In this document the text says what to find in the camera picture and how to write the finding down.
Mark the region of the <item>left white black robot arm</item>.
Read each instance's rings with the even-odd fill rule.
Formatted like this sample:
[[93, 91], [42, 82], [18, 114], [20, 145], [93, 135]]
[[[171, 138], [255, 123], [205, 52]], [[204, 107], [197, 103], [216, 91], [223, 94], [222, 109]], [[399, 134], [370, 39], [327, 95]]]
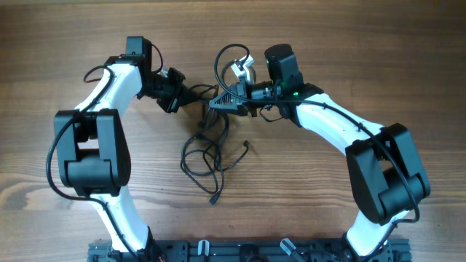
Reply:
[[50, 162], [53, 156], [58, 158], [62, 184], [76, 192], [72, 199], [95, 207], [115, 253], [136, 258], [149, 249], [150, 234], [127, 186], [131, 158], [122, 117], [134, 98], [155, 99], [166, 113], [196, 99], [181, 72], [151, 68], [155, 48], [142, 36], [129, 36], [125, 52], [100, 65], [103, 75], [90, 95], [76, 108], [56, 113], [55, 139], [46, 164], [51, 181]]

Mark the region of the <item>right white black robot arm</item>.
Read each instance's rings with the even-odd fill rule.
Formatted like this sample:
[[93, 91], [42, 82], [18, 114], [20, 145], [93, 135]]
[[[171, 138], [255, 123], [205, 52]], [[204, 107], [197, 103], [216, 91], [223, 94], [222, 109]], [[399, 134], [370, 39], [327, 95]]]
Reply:
[[401, 224], [416, 223], [419, 203], [430, 195], [419, 152], [408, 129], [370, 122], [335, 103], [319, 87], [306, 83], [289, 44], [264, 53], [269, 80], [257, 82], [247, 54], [229, 62], [237, 81], [226, 84], [224, 69], [214, 76], [222, 93], [212, 109], [237, 116], [258, 116], [277, 107], [283, 119], [316, 133], [345, 156], [352, 195], [358, 206], [355, 222], [344, 234], [337, 253], [342, 261], [407, 261], [408, 243], [392, 239]]

